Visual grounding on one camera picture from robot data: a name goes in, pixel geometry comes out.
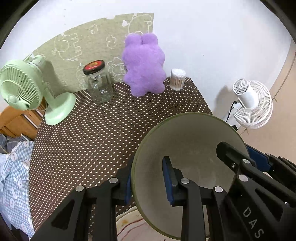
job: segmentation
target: white plate with red lines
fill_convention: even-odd
[[[118,241],[176,241],[151,228],[138,210],[121,217],[116,226]]]

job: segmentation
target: black power cord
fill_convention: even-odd
[[[230,107],[230,111],[229,111],[229,114],[228,114],[228,116],[227,116],[226,122],[227,122],[227,121],[228,121],[228,119],[229,119],[230,112],[231,112],[231,110],[232,110],[232,107],[233,107],[233,105],[234,105],[234,104],[237,104],[237,102],[236,102],[236,101],[233,101],[233,103],[232,103],[232,105],[231,105],[231,107]]]

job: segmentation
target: purple plush toy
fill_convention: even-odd
[[[166,78],[163,70],[165,54],[158,46],[154,34],[130,34],[125,40],[122,59],[127,68],[124,82],[131,87],[133,96],[144,96],[147,92],[162,93]]]

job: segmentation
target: plush toy ear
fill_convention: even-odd
[[[143,44],[158,44],[158,40],[155,34],[144,34],[142,35]]]
[[[126,47],[130,45],[142,45],[142,38],[139,34],[130,34],[125,39]]]

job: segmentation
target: silver screw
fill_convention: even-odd
[[[242,161],[243,161],[244,163],[250,164],[250,161],[247,160],[247,159],[243,159]]]
[[[77,192],[81,192],[81,191],[83,191],[83,189],[84,189],[84,186],[82,186],[82,185],[79,185],[79,186],[77,186],[77,187],[75,188],[75,190],[76,190]]]
[[[216,192],[223,192],[223,188],[222,187],[219,187],[219,186],[216,186],[215,187],[215,191]]]
[[[189,179],[188,178],[182,178],[181,179],[181,183],[188,184],[189,183]]]
[[[110,183],[117,183],[118,179],[116,177],[112,177],[112,178],[109,179],[109,182]]]
[[[248,177],[245,176],[245,175],[243,175],[243,174],[239,175],[239,179],[240,179],[242,182],[247,182],[247,181],[248,181]]]

